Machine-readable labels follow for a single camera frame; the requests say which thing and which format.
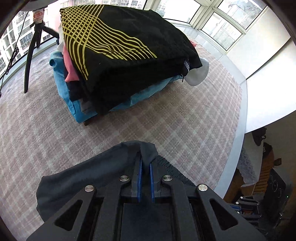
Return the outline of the dark grey trousers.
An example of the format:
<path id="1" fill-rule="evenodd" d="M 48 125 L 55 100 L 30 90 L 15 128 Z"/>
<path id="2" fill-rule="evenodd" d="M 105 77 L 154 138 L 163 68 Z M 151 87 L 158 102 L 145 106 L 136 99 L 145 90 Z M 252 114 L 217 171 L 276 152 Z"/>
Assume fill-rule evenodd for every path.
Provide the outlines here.
<path id="1" fill-rule="evenodd" d="M 42 177 L 36 192 L 37 211 L 41 219 L 47 221 L 83 187 L 104 187 L 123 174 L 126 168 L 133 167 L 138 160 L 143 161 L 143 172 L 148 172 L 150 163 L 156 161 L 172 177 L 186 185 L 194 185 L 159 155 L 154 144 L 141 141 L 122 142 L 62 172 Z"/>

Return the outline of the white lace cloth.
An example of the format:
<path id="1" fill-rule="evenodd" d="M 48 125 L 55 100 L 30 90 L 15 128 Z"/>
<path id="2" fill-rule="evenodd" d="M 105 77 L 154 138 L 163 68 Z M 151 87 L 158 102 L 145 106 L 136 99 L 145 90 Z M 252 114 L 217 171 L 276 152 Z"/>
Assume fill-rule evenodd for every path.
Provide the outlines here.
<path id="1" fill-rule="evenodd" d="M 252 186 L 259 180 L 263 155 L 263 143 L 255 144 L 252 133 L 244 135 L 243 145 L 237 164 L 242 178 L 242 187 Z"/>

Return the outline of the pink plaid table cloth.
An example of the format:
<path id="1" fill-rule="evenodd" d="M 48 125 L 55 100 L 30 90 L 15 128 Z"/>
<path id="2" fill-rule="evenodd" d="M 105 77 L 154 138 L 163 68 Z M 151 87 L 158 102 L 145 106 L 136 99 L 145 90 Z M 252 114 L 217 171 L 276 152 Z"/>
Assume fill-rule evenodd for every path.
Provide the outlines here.
<path id="1" fill-rule="evenodd" d="M 23 72 L 3 87 L 1 96 L 1 217 L 17 240 L 41 224 L 36 191 L 41 178 L 81 163 L 121 142 L 139 140 L 193 183 L 215 188 L 237 131 L 242 90 L 226 57 L 202 46 L 210 63 L 207 78 L 192 87 L 183 80 L 126 110 L 79 124 L 59 96 L 50 51 L 31 66 L 29 91 Z"/>

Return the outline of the light blue garment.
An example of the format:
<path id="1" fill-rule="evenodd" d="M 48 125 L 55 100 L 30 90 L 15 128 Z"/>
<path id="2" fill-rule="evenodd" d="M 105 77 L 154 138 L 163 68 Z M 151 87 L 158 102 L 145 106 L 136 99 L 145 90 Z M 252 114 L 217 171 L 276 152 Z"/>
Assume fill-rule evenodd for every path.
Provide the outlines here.
<path id="1" fill-rule="evenodd" d="M 58 94 L 62 99 L 64 99 L 74 119 L 78 123 L 83 123 L 86 120 L 96 116 L 97 112 L 95 111 L 91 102 L 84 102 L 82 98 L 74 100 L 70 97 L 70 90 L 65 82 L 65 77 L 68 75 L 68 73 L 64 64 L 62 53 L 57 50 L 51 53 L 49 65 L 53 68 L 54 79 Z M 140 91 L 139 93 L 134 94 L 126 102 L 119 104 L 118 106 L 111 109 L 111 111 L 128 109 L 136 105 L 137 103 L 150 98 L 157 92 L 163 90 L 169 83 L 172 83 L 181 78 L 182 76 L 177 75 L 175 77 L 162 80 L 159 83 L 156 83 Z"/>

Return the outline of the pink garment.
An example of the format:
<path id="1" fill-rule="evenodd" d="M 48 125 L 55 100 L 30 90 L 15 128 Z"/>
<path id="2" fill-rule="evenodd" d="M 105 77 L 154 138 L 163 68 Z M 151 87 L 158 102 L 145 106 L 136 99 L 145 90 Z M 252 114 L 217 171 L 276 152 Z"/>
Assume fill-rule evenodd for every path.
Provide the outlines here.
<path id="1" fill-rule="evenodd" d="M 65 64 L 66 70 L 68 72 L 68 74 L 65 78 L 65 82 L 79 81 L 78 74 L 72 64 L 72 60 L 71 60 L 71 57 L 70 57 L 70 54 L 68 52 L 66 45 L 64 45 L 64 47 L 63 47 L 63 56 L 64 56 L 64 64 Z"/>

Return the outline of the black garment with yellow stripes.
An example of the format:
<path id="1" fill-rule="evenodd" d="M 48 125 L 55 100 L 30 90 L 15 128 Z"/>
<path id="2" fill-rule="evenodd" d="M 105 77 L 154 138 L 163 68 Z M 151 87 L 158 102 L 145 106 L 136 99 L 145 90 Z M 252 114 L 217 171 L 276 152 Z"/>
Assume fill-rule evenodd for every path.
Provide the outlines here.
<path id="1" fill-rule="evenodd" d="M 187 36 L 152 10 L 90 4 L 62 8 L 60 14 L 72 64 L 100 115 L 202 66 Z"/>

